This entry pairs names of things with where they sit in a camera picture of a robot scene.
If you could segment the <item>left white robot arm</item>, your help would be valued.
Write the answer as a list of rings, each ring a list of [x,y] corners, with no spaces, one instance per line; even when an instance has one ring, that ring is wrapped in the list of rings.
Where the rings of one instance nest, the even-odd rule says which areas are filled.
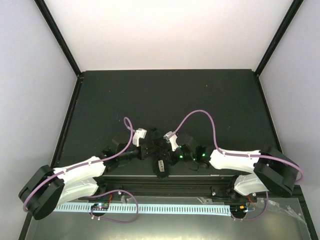
[[[19,192],[23,210],[41,220],[56,207],[67,202],[85,198],[101,200],[108,188],[102,176],[116,169],[121,161],[144,160],[148,155],[147,144],[116,149],[106,147],[97,156],[65,167],[40,167]]]

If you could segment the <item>black sneaker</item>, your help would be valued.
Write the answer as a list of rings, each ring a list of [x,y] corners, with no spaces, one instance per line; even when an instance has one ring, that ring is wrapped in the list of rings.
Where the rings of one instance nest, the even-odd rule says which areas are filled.
[[[147,134],[148,152],[153,160],[153,172],[159,179],[169,177],[169,147],[163,132],[155,127]]]

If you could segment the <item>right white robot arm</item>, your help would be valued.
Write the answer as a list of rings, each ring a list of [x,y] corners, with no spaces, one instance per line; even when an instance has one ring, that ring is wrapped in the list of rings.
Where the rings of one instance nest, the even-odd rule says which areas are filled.
[[[199,168],[235,171],[235,179],[227,189],[228,198],[234,202],[260,192],[289,198],[300,171],[295,162],[273,147],[245,152],[185,144],[169,147],[164,151],[164,159],[172,166],[183,161],[194,171]]]

